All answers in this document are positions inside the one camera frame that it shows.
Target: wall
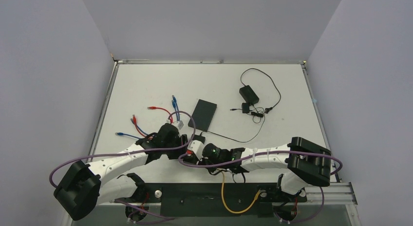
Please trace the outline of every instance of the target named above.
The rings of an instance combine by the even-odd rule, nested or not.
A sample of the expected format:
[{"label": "wall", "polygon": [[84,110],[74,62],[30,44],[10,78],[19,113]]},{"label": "wall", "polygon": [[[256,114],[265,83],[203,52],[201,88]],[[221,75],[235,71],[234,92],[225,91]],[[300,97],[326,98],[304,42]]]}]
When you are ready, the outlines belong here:
[{"label": "wall", "polygon": [[342,0],[308,60],[363,225],[413,225],[413,0]]},{"label": "wall", "polygon": [[48,175],[88,153],[113,61],[82,0],[0,0],[0,24],[1,225],[60,225]]},{"label": "wall", "polygon": [[116,59],[306,60],[341,0],[83,0]]}]

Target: screw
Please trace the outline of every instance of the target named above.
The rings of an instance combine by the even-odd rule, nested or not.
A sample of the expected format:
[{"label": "screw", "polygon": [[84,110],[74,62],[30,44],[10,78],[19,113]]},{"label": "screw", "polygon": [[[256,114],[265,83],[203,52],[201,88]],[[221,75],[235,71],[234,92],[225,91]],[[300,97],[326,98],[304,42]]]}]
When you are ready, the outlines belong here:
[{"label": "screw", "polygon": [[155,191],[155,197],[156,198],[160,198],[161,196],[162,196],[162,191],[160,191],[160,190]]}]

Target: blue cable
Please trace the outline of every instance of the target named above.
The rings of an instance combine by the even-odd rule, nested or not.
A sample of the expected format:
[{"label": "blue cable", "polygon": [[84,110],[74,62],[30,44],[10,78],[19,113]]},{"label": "blue cable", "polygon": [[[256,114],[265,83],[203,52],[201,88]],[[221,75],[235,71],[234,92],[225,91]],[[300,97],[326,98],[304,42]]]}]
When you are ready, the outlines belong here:
[{"label": "blue cable", "polygon": [[128,136],[128,137],[132,137],[132,138],[136,138],[136,139],[141,139],[140,137],[136,137],[136,136],[124,133],[124,132],[116,132],[115,134],[118,135],[118,136]]},{"label": "blue cable", "polygon": [[143,132],[143,130],[142,130],[138,125],[136,125],[136,126],[138,127],[138,129],[139,129],[144,135],[148,135],[147,133]]},{"label": "blue cable", "polygon": [[[175,111],[179,111],[178,109],[178,102],[176,101],[176,98],[174,95],[172,95],[172,106],[175,109]],[[181,120],[181,115],[179,113],[176,114],[176,120],[179,121]]]}]

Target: white table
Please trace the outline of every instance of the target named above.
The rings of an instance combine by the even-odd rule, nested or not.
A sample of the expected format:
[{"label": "white table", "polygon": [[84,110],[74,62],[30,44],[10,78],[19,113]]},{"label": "white table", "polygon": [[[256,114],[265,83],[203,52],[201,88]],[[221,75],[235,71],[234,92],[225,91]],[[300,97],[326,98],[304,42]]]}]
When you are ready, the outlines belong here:
[{"label": "white table", "polygon": [[[218,107],[209,130],[238,140],[249,140],[260,125],[254,124],[252,117],[241,111],[229,110],[240,108],[244,102],[238,91],[242,87],[240,75],[248,68],[258,68],[273,78],[282,94],[281,102],[266,116],[260,134],[248,144],[204,133],[206,144],[213,143],[222,149],[264,149],[289,143],[292,137],[301,136],[326,147],[299,64],[120,64],[94,153],[117,153],[134,142],[115,135],[116,132],[125,132],[139,136],[130,122],[132,114],[137,116],[138,125],[145,132],[157,132],[166,122],[167,114],[147,107],[164,107],[172,112],[172,94],[177,98],[179,109],[189,114],[192,114],[198,99],[216,103]],[[279,95],[270,79],[262,73],[251,70],[244,74],[243,81],[260,98],[256,107],[270,107],[278,100]],[[189,118],[181,115],[181,120],[185,124],[182,133],[190,136],[192,128],[186,126]],[[211,176],[206,169],[182,166],[166,156],[129,172],[137,173],[148,183],[222,181],[220,175]],[[276,182],[281,173],[281,170],[263,169],[245,176],[247,182]]]}]

